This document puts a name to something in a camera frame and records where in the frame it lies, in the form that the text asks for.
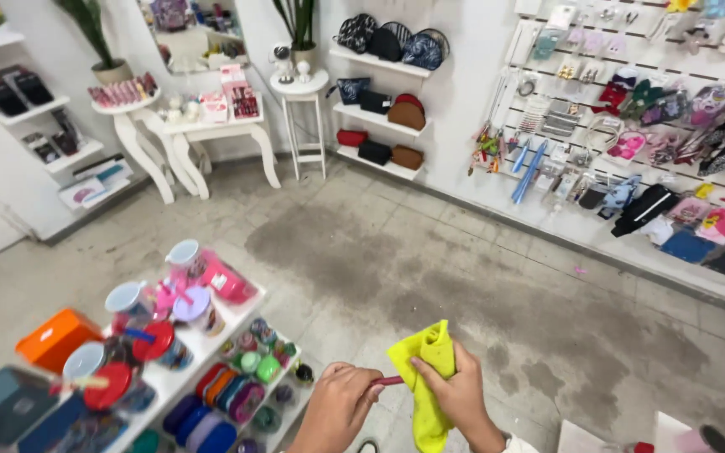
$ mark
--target slatwall display panel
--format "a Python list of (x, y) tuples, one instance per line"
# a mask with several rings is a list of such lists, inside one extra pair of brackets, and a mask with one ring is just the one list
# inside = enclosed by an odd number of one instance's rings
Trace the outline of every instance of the slatwall display panel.
[[(556, 2), (545, 2), (542, 11), (540, 11), (536, 18), (525, 18), (523, 20), (535, 20), (545, 23), (549, 17), (550, 10), (555, 5), (557, 5)], [(647, 78), (652, 73), (665, 71), (670, 76), (669, 83), (676, 80), (682, 81), (691, 95), (698, 93), (702, 87), (713, 83), (713, 81), (725, 81), (725, 54), (720, 53), (716, 49), (716, 46), (704, 46), (699, 52), (699, 55), (692, 56), (676, 39), (670, 38), (667, 42), (652, 44), (644, 37), (645, 34), (652, 30), (659, 17), (664, 14), (663, 5), (657, 5), (655, 3), (618, 3), (599, 0), (595, 2), (595, 13), (599, 13), (607, 5), (613, 5), (624, 10), (635, 8), (639, 11), (638, 19), (626, 29), (626, 35), (624, 36), (626, 42), (625, 53), (610, 57), (603, 56), (604, 69), (597, 80), (589, 86), (581, 87), (578, 101), (582, 106), (579, 110), (582, 117), (573, 135), (570, 137), (559, 137), (538, 132), (533, 140), (534, 149), (545, 138), (551, 140), (548, 151), (546, 152), (548, 155), (556, 142), (571, 143), (574, 147), (585, 147), (587, 129), (595, 117), (588, 107), (599, 104), (597, 99), (604, 90), (606, 83), (614, 75), (615, 71), (623, 66), (635, 66), (639, 71), (639, 81)], [(689, 20), (690, 14), (686, 14), (685, 21)], [(616, 19), (614, 23), (606, 24), (597, 19), (587, 23), (587, 29), (602, 31), (604, 40), (608, 40), (612, 34), (617, 33), (622, 28), (620, 22), (621, 19)], [(718, 25), (719, 30), (724, 27), (725, 19)], [(515, 67), (534, 71), (540, 75), (540, 81), (537, 84), (537, 93), (548, 94), (553, 98), (559, 98), (563, 83), (561, 79), (556, 77), (556, 74), (565, 58), (571, 57), (572, 55), (573, 51), (568, 49), (562, 42), (549, 60), (539, 61), (529, 58), (524, 65)], [(588, 62), (590, 58), (594, 57), (587, 55), (581, 56), (584, 62)], [(519, 125), (527, 101), (528, 98), (522, 98), (518, 95), (503, 99), (503, 102), (511, 103), (511, 108), (505, 121), (506, 134), (508, 136), (513, 135), (513, 130)], [(682, 138), (686, 138), (694, 131), (694, 128), (681, 122), (670, 122), (652, 128), (645, 128), (644, 131), (670, 131), (678, 133)], [(522, 138), (519, 140), (520, 145), (524, 143), (525, 138), (528, 136), (525, 133), (522, 134)], [(500, 172), (508, 172), (510, 174), (512, 161), (516, 159), (520, 149), (521, 147), (518, 147), (517, 150), (507, 156), (506, 164), (500, 168)], [(597, 172), (605, 172), (618, 177), (628, 177), (633, 174), (642, 175), (643, 184), (640, 186), (639, 191), (644, 190), (648, 185), (656, 184), (660, 180), (660, 177), (667, 172), (672, 172), (678, 176), (678, 179), (674, 183), (669, 183), (669, 186), (674, 189), (682, 191), (694, 190), (700, 183), (706, 181), (715, 184), (715, 191), (712, 192), (710, 201), (720, 202), (720, 198), (725, 197), (725, 171), (708, 177), (699, 177), (698, 163), (691, 166), (686, 164), (654, 166), (649, 162), (648, 151), (646, 149), (642, 150), (628, 167), (622, 167), (611, 163), (609, 160), (602, 159), (600, 157), (602, 153), (599, 150), (591, 151), (595, 158), (592, 168)], [(524, 160), (525, 167), (530, 163), (534, 154), (533, 152), (529, 152), (529, 155)]]

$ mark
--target potted plant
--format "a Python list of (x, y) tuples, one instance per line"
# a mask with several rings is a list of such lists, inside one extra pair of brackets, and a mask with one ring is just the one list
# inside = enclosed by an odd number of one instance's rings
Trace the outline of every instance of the potted plant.
[(317, 69), (317, 49), (312, 41), (312, 17), (315, 0), (273, 0), (292, 38), (292, 63), (309, 63), (309, 72)]
[(110, 49), (102, 35), (102, 22), (100, 21), (99, 0), (54, 0), (80, 27), (80, 31), (94, 47), (100, 61), (91, 67), (97, 80), (103, 85), (109, 83), (128, 81), (133, 78), (133, 72), (125, 60), (111, 57)]

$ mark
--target purple lid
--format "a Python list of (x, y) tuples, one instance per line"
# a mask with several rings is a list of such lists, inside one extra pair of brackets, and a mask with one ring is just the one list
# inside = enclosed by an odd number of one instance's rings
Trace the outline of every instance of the purple lid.
[(192, 303), (190, 304), (183, 297), (178, 297), (172, 306), (172, 314), (179, 321), (189, 323), (206, 311), (211, 301), (211, 295), (206, 288), (202, 288), (201, 286), (188, 288), (186, 295), (192, 299)]

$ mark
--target pink item on floor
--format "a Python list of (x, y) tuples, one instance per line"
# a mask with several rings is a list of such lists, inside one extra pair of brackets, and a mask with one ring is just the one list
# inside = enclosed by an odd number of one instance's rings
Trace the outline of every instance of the pink item on floor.
[(204, 250), (202, 256), (206, 260), (206, 271), (201, 277), (201, 284), (211, 286), (221, 299), (239, 305), (256, 295), (256, 286), (220, 260), (214, 251)]

